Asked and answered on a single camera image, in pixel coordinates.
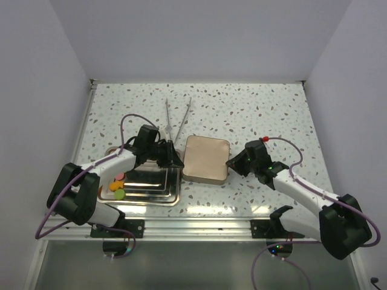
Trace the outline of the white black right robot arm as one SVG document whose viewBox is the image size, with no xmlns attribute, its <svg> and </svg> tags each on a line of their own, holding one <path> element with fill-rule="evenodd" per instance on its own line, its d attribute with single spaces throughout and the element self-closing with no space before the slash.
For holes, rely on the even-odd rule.
<svg viewBox="0 0 387 290">
<path fill-rule="evenodd" d="M 252 174 L 261 184 L 292 198 L 311 212 L 316 221 L 286 217 L 284 214 L 292 206 L 284 205 L 270 214 L 264 227 L 251 221 L 252 236 L 278 239 L 297 233 L 320 242 L 339 260 L 360 247 L 369 246 L 372 238 L 370 221 L 357 199 L 326 192 L 297 176 L 293 166 L 273 161 L 265 145 L 268 140 L 263 137 L 246 143 L 244 150 L 228 160 L 227 167 L 244 177 Z"/>
</svg>

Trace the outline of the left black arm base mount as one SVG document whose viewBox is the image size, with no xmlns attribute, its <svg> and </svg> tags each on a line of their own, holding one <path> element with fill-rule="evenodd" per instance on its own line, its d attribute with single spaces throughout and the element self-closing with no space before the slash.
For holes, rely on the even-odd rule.
<svg viewBox="0 0 387 290">
<path fill-rule="evenodd" d="M 106 226 L 96 225 L 91 229 L 92 238 L 128 238 L 130 232 L 135 238 L 143 238 L 145 230 L 145 221 L 143 219 L 127 219 L 120 215 L 118 221 L 112 230 L 106 229 Z"/>
</svg>

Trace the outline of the brown tin lid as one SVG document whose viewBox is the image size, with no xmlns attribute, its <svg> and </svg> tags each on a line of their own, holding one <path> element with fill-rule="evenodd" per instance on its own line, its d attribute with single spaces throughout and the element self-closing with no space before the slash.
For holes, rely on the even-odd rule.
<svg viewBox="0 0 387 290">
<path fill-rule="evenodd" d="M 223 185 L 228 177 L 230 143 L 227 140 L 191 135 L 184 152 L 183 179 Z"/>
</svg>

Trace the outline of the stainless steel serving tongs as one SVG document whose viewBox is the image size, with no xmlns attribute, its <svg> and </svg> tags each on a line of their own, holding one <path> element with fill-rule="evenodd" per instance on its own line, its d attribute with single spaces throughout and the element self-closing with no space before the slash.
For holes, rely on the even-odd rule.
<svg viewBox="0 0 387 290">
<path fill-rule="evenodd" d="M 176 143 L 192 106 L 192 97 L 187 99 L 181 108 L 173 109 L 168 99 L 164 101 L 164 106 L 166 111 L 166 126 L 170 125 L 172 127 L 172 141 Z"/>
</svg>

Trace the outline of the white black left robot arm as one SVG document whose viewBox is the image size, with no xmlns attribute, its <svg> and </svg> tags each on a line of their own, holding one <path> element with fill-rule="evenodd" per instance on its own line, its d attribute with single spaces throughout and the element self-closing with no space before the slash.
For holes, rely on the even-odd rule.
<svg viewBox="0 0 387 290">
<path fill-rule="evenodd" d="M 162 139 L 158 128 L 143 125 L 136 137 L 106 157 L 81 166 L 64 165 L 47 207 L 74 224 L 103 225 L 110 236 L 119 237 L 126 229 L 122 212 L 99 203 L 99 189 L 119 173 L 132 171 L 149 160 L 155 161 L 159 168 L 184 167 L 173 142 Z"/>
</svg>

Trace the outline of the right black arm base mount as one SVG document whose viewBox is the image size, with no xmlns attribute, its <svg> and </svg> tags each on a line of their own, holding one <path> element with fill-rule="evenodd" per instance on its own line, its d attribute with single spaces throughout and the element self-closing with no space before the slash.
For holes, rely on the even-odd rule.
<svg viewBox="0 0 387 290">
<path fill-rule="evenodd" d="M 304 235 L 287 231 L 281 224 L 282 215 L 293 209 L 292 206 L 285 205 L 272 212 L 268 219 L 250 220 L 250 232 L 253 239 L 286 239 L 286 238 L 303 238 Z"/>
</svg>

